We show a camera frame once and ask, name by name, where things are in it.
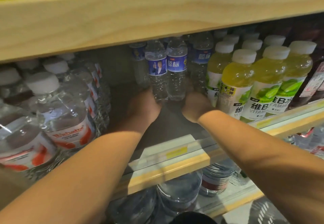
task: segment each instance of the human hand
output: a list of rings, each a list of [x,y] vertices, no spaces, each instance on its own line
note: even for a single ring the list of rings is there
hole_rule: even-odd
[[[206,96],[198,92],[187,93],[182,114],[190,122],[197,123],[202,115],[211,110],[214,110],[214,107]]]
[[[147,122],[148,126],[153,123],[160,114],[162,105],[156,103],[152,89],[147,89],[133,97],[128,104],[127,115],[139,117]]]

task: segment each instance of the forearm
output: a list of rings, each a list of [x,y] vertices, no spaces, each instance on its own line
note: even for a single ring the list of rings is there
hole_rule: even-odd
[[[1,223],[89,222],[109,203],[148,125],[131,117],[97,138],[9,204],[0,212]]]
[[[221,111],[198,123],[291,223],[324,222],[324,161]]]

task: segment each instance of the wooden shelf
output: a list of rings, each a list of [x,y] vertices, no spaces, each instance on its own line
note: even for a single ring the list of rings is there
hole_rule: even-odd
[[[178,126],[181,127],[179,121],[176,120],[175,123],[178,123]],[[254,127],[261,127],[262,124],[266,125],[261,128],[262,131],[272,136],[284,138],[320,125],[323,122],[324,101],[320,100],[287,111],[279,116],[265,118],[251,125]],[[225,153],[217,146],[217,143],[210,137],[195,140],[191,134],[148,146],[144,149],[140,148],[135,153],[141,153],[141,155],[129,163],[129,168],[137,170],[123,175],[120,184],[115,190],[114,199],[227,158]]]
[[[324,11],[324,0],[7,0],[0,61]]]

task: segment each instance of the human arm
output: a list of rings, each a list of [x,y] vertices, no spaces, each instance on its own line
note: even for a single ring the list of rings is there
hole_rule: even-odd
[[[107,207],[138,142],[161,107],[152,91],[130,102],[127,119],[11,202],[0,223],[86,224]]]
[[[188,93],[182,110],[204,127],[291,224],[324,223],[324,161],[215,110]]]

